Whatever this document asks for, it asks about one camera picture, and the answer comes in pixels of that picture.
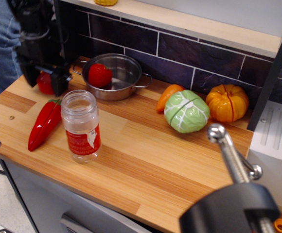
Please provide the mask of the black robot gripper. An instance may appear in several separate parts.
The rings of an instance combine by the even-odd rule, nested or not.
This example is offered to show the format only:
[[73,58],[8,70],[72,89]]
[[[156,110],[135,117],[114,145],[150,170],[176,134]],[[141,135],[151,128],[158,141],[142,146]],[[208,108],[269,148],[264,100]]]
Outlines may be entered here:
[[72,76],[69,63],[61,56],[62,39],[54,18],[51,0],[9,0],[8,5],[20,23],[20,45],[16,47],[20,69],[34,87],[42,71],[51,73],[54,94],[61,96]]

